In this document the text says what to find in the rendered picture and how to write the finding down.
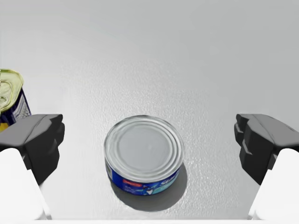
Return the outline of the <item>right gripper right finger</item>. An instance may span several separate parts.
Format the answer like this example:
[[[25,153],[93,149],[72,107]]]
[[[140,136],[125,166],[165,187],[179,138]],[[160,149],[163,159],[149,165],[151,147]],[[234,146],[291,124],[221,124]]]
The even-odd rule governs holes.
[[[250,220],[299,220],[299,132],[264,114],[237,114],[243,170],[260,186]]]

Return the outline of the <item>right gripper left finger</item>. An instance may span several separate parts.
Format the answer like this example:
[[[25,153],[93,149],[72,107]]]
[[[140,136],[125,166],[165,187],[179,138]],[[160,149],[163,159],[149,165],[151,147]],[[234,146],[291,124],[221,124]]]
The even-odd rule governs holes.
[[[40,185],[56,170],[61,114],[36,114],[0,132],[0,220],[52,219]]]

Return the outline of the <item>green and blue rectangular can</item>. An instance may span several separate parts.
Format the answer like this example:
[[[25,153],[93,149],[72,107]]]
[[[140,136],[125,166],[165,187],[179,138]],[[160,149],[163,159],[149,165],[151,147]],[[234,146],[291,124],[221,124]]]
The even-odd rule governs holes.
[[[0,132],[31,115],[23,83],[20,73],[0,69]]]

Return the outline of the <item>blue flat can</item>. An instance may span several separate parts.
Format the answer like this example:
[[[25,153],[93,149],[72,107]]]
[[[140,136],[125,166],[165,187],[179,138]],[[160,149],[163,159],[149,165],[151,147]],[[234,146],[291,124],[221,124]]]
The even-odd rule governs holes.
[[[169,122],[148,115],[125,118],[104,141],[108,178],[135,196],[151,196],[168,189],[177,179],[185,147]]]

